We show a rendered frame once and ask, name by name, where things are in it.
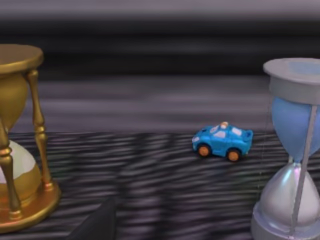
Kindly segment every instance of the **car's front wheel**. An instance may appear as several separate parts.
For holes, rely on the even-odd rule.
[[[229,149],[227,153],[227,158],[231,162],[237,162],[240,159],[241,153],[238,149],[232,148]]]
[[[211,154],[211,148],[207,144],[201,144],[198,147],[198,154],[201,157],[208,157]]]

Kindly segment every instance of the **hourglass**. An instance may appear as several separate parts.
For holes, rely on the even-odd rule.
[[[47,136],[36,70],[42,62],[43,52],[37,47],[0,44],[0,234],[38,223],[54,210],[61,196],[47,163]],[[34,157],[8,138],[25,108],[28,85],[41,172]]]
[[[320,148],[320,60],[275,59],[264,64],[274,96],[272,123],[289,154],[253,209],[255,240],[320,239],[320,198],[307,171]]]

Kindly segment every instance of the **hourglass top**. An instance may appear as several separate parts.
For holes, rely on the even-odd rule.
[[[288,101],[320,105],[320,59],[282,58],[263,65],[271,93]]]
[[[44,54],[38,47],[0,44],[0,75],[36,69],[43,60]]]

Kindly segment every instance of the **hourglass base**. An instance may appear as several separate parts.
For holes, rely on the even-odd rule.
[[[22,217],[11,219],[8,209],[0,209],[0,234],[15,232],[36,225],[57,207],[61,191],[56,182],[50,191],[41,190],[28,204],[21,206]]]
[[[287,230],[272,227],[259,209],[258,202],[254,206],[251,220],[251,233],[254,240],[320,240],[320,220],[307,230],[289,236]]]

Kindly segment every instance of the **car door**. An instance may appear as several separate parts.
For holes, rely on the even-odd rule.
[[[218,130],[211,136],[213,154],[223,156],[227,144],[227,133],[224,130]]]

